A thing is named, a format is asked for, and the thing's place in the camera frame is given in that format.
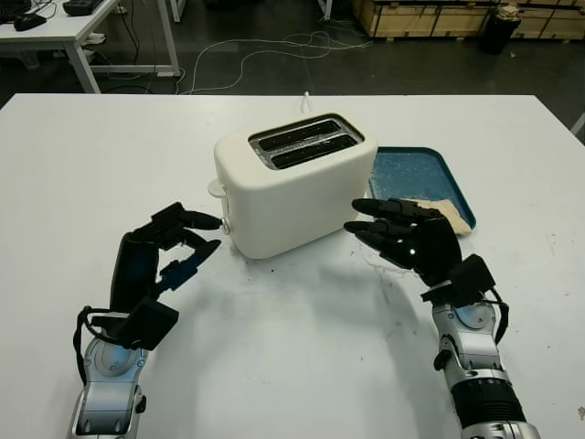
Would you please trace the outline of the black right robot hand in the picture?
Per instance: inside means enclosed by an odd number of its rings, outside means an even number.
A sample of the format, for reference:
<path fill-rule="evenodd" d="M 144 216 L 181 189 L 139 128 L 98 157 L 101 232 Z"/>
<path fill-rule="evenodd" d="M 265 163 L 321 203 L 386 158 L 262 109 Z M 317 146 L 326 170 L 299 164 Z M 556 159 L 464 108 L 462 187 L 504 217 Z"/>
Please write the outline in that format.
<path fill-rule="evenodd" d="M 401 198 L 358 198 L 352 207 L 372 220 L 348 221 L 344 229 L 382 259 L 416 273 L 429 287 L 445 282 L 462 261 L 452 225 L 437 209 Z"/>

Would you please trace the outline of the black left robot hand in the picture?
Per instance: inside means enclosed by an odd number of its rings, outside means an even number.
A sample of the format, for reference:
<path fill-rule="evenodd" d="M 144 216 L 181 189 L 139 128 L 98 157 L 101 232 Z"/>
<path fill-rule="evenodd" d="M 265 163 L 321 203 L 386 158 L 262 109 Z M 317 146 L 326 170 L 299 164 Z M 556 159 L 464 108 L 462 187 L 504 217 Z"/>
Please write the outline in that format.
<path fill-rule="evenodd" d="M 145 297 L 156 300 L 176 290 L 197 274 L 198 267 L 218 248 L 220 241 L 207 241 L 197 230 L 217 230 L 221 219 L 186 210 L 175 202 L 155 213 L 149 223 L 123 235 L 114 266 L 110 309 L 129 313 Z M 159 252 L 184 245 L 193 253 L 160 269 Z"/>

